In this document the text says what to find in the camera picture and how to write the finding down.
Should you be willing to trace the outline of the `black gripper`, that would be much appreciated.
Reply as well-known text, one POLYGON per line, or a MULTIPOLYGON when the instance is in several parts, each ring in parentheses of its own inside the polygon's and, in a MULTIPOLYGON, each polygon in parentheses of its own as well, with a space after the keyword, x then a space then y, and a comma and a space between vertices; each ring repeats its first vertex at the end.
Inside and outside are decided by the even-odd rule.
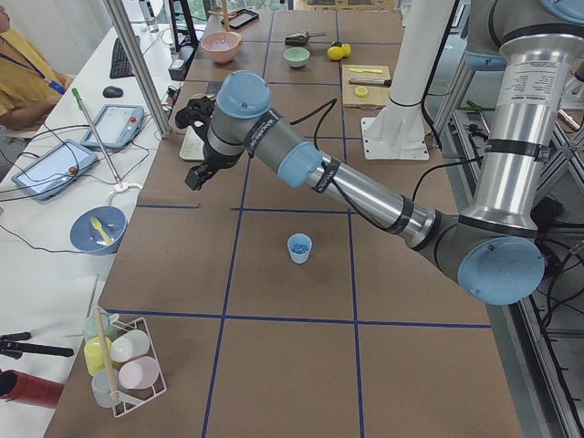
POLYGON ((220 170, 234 167, 242 155, 241 145, 231 145, 219 141, 218 148, 210 144, 203 137, 204 160, 195 162, 195 165, 187 172, 186 185, 193 191, 199 191, 203 185, 213 178, 220 170))

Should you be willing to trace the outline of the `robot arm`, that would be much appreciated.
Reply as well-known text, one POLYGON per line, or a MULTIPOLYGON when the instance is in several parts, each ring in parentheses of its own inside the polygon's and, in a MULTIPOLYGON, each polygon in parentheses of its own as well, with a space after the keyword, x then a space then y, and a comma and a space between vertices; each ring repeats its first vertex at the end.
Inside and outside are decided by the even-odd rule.
POLYGON ((541 282, 545 262, 530 212, 568 73, 583 54, 580 1, 475 1, 469 45, 505 60, 474 199, 453 217, 392 192, 304 139, 271 105, 258 75, 229 74, 215 99, 191 99, 175 117, 203 140, 186 176, 200 189, 243 153, 287 185, 307 184, 346 204, 487 304, 513 304, 541 282))

